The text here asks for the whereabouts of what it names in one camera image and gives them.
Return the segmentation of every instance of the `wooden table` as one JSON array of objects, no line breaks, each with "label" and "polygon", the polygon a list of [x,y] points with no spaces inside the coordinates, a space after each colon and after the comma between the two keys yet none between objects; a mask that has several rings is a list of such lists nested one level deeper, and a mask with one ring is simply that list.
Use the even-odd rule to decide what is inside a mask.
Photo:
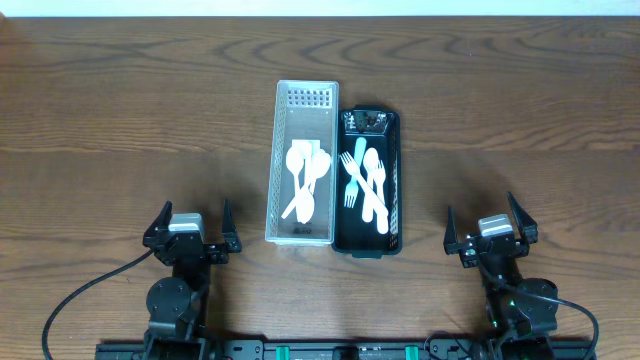
[{"label": "wooden table", "polygon": [[[142,254],[166,200],[242,254],[214,270],[209,325],[269,339],[425,338],[485,328],[459,230],[538,221],[525,277],[598,317],[601,359],[640,357],[640,27],[633,18],[7,19],[0,29],[0,358],[42,358],[53,308]],[[404,250],[356,260],[264,241],[275,86],[336,80],[340,105],[401,113]],[[71,302],[56,359],[141,339],[151,258]],[[591,324],[558,312],[563,336]]]}]

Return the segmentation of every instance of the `cutlery tray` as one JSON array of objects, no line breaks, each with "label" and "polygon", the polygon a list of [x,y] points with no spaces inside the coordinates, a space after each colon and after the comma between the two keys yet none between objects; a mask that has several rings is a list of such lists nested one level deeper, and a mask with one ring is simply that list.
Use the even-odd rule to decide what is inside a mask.
[{"label": "cutlery tray", "polygon": [[[353,208],[344,207],[345,188],[351,175],[340,163],[335,192],[335,237],[333,249],[352,254],[356,258],[381,258],[395,255],[402,248],[402,191],[400,161],[399,117],[395,112],[380,106],[358,105],[352,110],[341,111],[338,116],[338,154],[345,151],[354,155],[356,139],[367,140],[366,149],[375,148],[382,160],[386,179],[383,184],[385,205],[389,210],[389,231],[382,235],[376,227],[377,214],[370,223],[362,220],[364,192],[358,189]],[[367,178],[364,166],[360,167]]]},{"label": "cutlery tray", "polygon": [[[269,198],[265,239],[280,245],[326,246],[334,238],[335,189],[338,139],[338,83],[333,81],[278,82]],[[292,141],[317,141],[320,149],[331,155],[328,173],[315,184],[315,211],[311,220],[302,224],[296,211],[286,219],[281,215],[294,197],[294,177],[287,169],[286,155]]]}]

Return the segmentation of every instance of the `plastic spoon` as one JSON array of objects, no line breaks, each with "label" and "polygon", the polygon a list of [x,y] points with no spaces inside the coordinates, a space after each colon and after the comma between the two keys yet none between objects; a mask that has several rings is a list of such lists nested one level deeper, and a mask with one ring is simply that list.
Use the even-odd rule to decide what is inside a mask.
[{"label": "plastic spoon", "polygon": [[291,173],[293,174],[293,182],[295,184],[294,194],[297,195],[300,191],[300,180],[298,179],[298,176],[300,175],[300,171],[302,171],[302,167],[304,166],[304,159],[302,159],[302,155],[300,155],[298,149],[292,146],[289,148],[289,151],[287,151],[286,162],[287,169],[289,169],[289,171],[291,171]]},{"label": "plastic spoon", "polygon": [[[371,189],[373,189],[373,172],[378,168],[378,161],[378,151],[376,149],[369,148],[364,153],[362,165],[367,170],[367,185]],[[373,205],[371,205],[369,195],[365,194],[364,202],[362,203],[362,221],[369,223],[371,220],[373,220]]]},{"label": "plastic spoon", "polygon": [[306,184],[307,181],[311,181],[311,174],[313,172],[311,169],[313,144],[310,140],[293,140],[292,145],[298,148],[300,155],[304,158],[304,176],[302,179],[303,183]]},{"label": "plastic spoon", "polygon": [[[326,151],[320,149],[320,140],[309,140],[309,142],[311,143],[312,147],[313,147],[313,152],[312,152],[312,156],[316,156],[316,154],[320,153],[320,152],[324,152],[326,153]],[[311,185],[309,186],[309,192],[311,192],[311,195],[313,195],[314,191],[316,189],[316,179],[313,178],[311,179]]]},{"label": "plastic spoon", "polygon": [[[329,171],[329,168],[331,167],[331,155],[321,150],[313,156],[312,164],[313,172],[311,177],[313,179],[319,179]],[[310,185],[311,181],[305,181],[305,184],[302,185],[298,195],[291,200],[287,208],[282,213],[283,219],[286,219],[294,208],[296,208],[296,214],[299,222],[306,224],[311,219],[315,207],[315,200],[313,199],[311,192],[309,192]]]},{"label": "plastic spoon", "polygon": [[[384,170],[384,164],[382,160],[378,164],[378,168],[373,171],[373,180],[376,182],[376,190],[378,193],[378,198],[384,204],[384,180],[387,178],[387,173]],[[386,234],[389,232],[389,220],[387,216],[383,216],[382,214],[376,214],[376,221],[378,225],[378,232],[380,234]]]}]

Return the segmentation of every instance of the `black cable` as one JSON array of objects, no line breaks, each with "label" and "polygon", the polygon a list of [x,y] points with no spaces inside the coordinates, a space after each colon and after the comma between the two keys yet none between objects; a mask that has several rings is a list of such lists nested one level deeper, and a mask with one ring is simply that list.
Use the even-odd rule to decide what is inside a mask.
[{"label": "black cable", "polygon": [[478,262],[478,267],[480,268],[480,272],[482,273],[482,275],[484,275],[487,280],[489,280],[490,282],[492,282],[493,284],[497,285],[498,287],[501,287],[503,289],[509,290],[513,293],[516,293],[518,295],[522,295],[522,296],[527,296],[530,297],[532,299],[537,299],[537,300],[542,300],[542,301],[546,301],[552,304],[557,304],[557,305],[564,305],[567,307],[570,307],[572,309],[578,310],[581,313],[587,315],[587,317],[589,318],[589,320],[591,320],[591,323],[593,324],[593,338],[591,339],[591,345],[589,345],[589,350],[587,351],[587,354],[585,355],[585,357],[583,358],[584,360],[589,360],[591,359],[594,355],[595,355],[595,351],[596,351],[596,345],[598,344],[598,338],[600,337],[600,326],[598,325],[598,320],[596,319],[596,317],[587,309],[583,308],[582,306],[572,303],[571,301],[567,301],[567,300],[562,300],[562,299],[553,299],[553,298],[549,298],[546,296],[540,296],[540,295],[536,295],[536,294],[531,294],[528,293],[526,291],[520,290],[518,288],[515,288],[511,285],[508,285],[507,283],[505,283],[503,280],[500,280],[498,278],[496,278],[495,276],[491,275],[489,273],[489,271],[484,267],[484,265],[482,264],[482,262]]},{"label": "black cable", "polygon": [[75,298],[76,296],[80,295],[83,291],[87,290],[88,288],[92,287],[93,285],[106,280],[110,277],[112,277],[113,275],[117,275],[125,270],[128,270],[136,265],[138,265],[142,260],[148,258],[151,254],[153,254],[153,250],[149,250],[146,253],[144,253],[144,255],[140,256],[139,258],[133,260],[132,262],[128,263],[127,265],[124,265],[120,268],[117,268],[115,270],[113,270],[112,272],[108,273],[108,274],[104,274],[102,276],[100,276],[97,279],[91,280],[88,283],[84,284],[82,287],[80,287],[78,290],[74,291],[71,293],[71,295],[67,296],[66,299],[62,300],[62,302],[60,303],[60,305],[58,305],[58,307],[55,308],[55,310],[53,310],[53,312],[51,313],[51,315],[49,316],[49,319],[47,319],[47,323],[44,324],[44,329],[42,329],[42,352],[44,353],[44,358],[46,360],[53,360],[53,358],[51,357],[51,352],[49,352],[49,341],[48,341],[48,337],[49,337],[49,329],[51,328],[51,324],[53,324],[53,320],[56,318],[56,316],[58,315],[58,313],[60,312],[60,310],[62,310],[63,307],[65,307],[65,305],[67,305],[69,303],[69,301],[73,300],[73,298]]},{"label": "black cable", "polygon": [[448,331],[438,330],[438,331],[434,332],[433,334],[429,335],[429,337],[424,341],[424,344],[422,345],[422,348],[425,351],[427,351],[427,354],[429,354],[429,358],[436,359],[436,360],[444,360],[444,359],[441,359],[441,358],[431,354],[431,339],[434,336],[438,335],[438,334],[447,335],[450,339],[455,341],[456,344],[458,344],[458,347],[460,347],[460,350],[462,350],[462,352],[464,352],[467,356],[471,356],[471,353],[469,352],[469,349],[471,349],[471,346],[469,346],[469,349],[465,349],[464,346],[462,346],[462,344],[460,343],[460,341],[455,336],[453,336],[453,334],[451,334]]}]

